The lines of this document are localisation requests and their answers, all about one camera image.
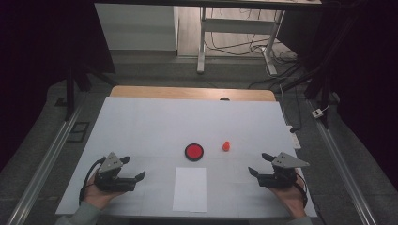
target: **small red object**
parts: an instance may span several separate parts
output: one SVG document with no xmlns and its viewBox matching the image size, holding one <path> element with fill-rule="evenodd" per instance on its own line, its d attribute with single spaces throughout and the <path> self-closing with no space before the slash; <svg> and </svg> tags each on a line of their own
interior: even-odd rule
<svg viewBox="0 0 398 225">
<path fill-rule="evenodd" d="M 225 152 L 229 151 L 229 148 L 230 148 L 229 142 L 225 142 L 222 145 L 222 150 L 224 150 Z"/>
</svg>

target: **red disc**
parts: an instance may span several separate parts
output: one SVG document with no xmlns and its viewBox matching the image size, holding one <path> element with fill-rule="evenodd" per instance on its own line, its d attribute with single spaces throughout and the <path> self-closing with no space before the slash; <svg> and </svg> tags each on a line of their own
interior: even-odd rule
<svg viewBox="0 0 398 225">
<path fill-rule="evenodd" d="M 198 143 L 191 143 L 185 148 L 185 156 L 190 161 L 197 161 L 201 159 L 203 154 L 203 147 Z"/>
</svg>

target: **white tabletop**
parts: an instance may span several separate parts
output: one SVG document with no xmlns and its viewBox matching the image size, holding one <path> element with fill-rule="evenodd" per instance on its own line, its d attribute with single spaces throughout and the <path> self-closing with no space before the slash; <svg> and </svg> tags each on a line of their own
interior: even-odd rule
<svg viewBox="0 0 398 225">
<path fill-rule="evenodd" d="M 228 152 L 222 150 L 225 141 L 231 143 Z M 203 146 L 205 153 L 199 161 L 185 158 L 184 150 L 190 143 Z M 261 153 L 296 155 L 278 102 L 106 98 L 56 214 L 70 215 L 76 211 L 88 169 L 110 152 L 120 158 L 130 156 L 119 177 L 134 177 L 142 171 L 146 175 L 134 191 L 115 198 L 104 214 L 162 218 L 288 217 L 275 196 L 259 187 L 248 171 L 250 166 L 260 173 L 272 173 L 271 163 L 263 160 Z M 176 168 L 205 168 L 205 212 L 173 210 Z M 306 212 L 316 217 L 311 198 Z"/>
</svg>

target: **dark background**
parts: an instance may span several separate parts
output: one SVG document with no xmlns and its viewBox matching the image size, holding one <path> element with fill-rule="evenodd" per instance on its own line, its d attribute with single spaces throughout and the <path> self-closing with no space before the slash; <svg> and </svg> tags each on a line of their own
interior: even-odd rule
<svg viewBox="0 0 398 225">
<path fill-rule="evenodd" d="M 398 189 L 398 3 L 369 1 L 337 52 L 338 113 Z"/>
<path fill-rule="evenodd" d="M 115 69 L 92 2 L 0 4 L 1 170 L 37 120 L 51 85 L 71 69 Z"/>
</svg>

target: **white paper sheet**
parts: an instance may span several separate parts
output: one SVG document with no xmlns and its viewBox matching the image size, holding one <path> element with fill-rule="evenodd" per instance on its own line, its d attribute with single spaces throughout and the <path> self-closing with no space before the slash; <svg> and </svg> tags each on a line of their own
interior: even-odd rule
<svg viewBox="0 0 398 225">
<path fill-rule="evenodd" d="M 206 168 L 176 168 L 173 211 L 207 211 Z"/>
</svg>

